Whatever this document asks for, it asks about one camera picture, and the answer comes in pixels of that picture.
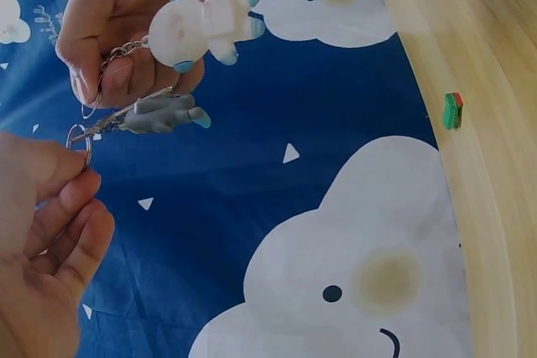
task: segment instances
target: astronaut figurine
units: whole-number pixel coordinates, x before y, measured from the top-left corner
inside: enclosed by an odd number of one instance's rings
[[[186,73],[210,50],[224,65],[237,62],[235,42],[263,35],[265,25],[248,16],[259,0],[170,0],[149,26],[148,47],[163,65]]]

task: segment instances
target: patterned fabric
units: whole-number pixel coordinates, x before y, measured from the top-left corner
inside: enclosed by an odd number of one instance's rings
[[[0,0],[3,131],[64,142],[81,121],[66,3]],[[210,129],[96,137],[117,230],[78,356],[470,357],[449,191],[383,0],[253,11],[267,32],[236,65],[206,56]]]

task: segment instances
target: cloud eye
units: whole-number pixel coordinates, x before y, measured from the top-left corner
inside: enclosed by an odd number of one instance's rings
[[[341,299],[343,291],[336,285],[330,285],[322,292],[322,298],[329,304],[333,304]]]

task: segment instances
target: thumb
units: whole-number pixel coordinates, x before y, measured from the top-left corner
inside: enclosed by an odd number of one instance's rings
[[[56,53],[69,67],[73,90],[79,100],[96,100],[101,63],[99,37],[109,20],[128,11],[141,0],[69,0],[65,8]]]

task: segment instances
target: metal chain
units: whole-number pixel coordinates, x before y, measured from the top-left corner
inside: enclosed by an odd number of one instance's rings
[[[99,77],[99,86],[101,85],[102,76],[104,70],[112,63],[113,60],[117,58],[122,58],[134,52],[136,49],[147,48],[149,39],[147,36],[143,37],[139,41],[130,41],[124,44],[123,46],[118,46],[117,48],[112,49],[108,57],[101,63],[101,75]]]
[[[136,49],[148,48],[149,37],[146,35],[138,41],[129,41],[123,46],[118,46],[117,48],[112,49],[108,57],[101,63],[101,68],[99,71],[99,81],[97,82],[97,98],[95,100],[94,106],[91,109],[89,114],[84,113],[84,105],[82,104],[82,119],[86,120],[90,118],[101,104],[102,90],[101,90],[101,81],[104,76],[104,70],[112,63],[113,60],[122,58],[134,52]]]

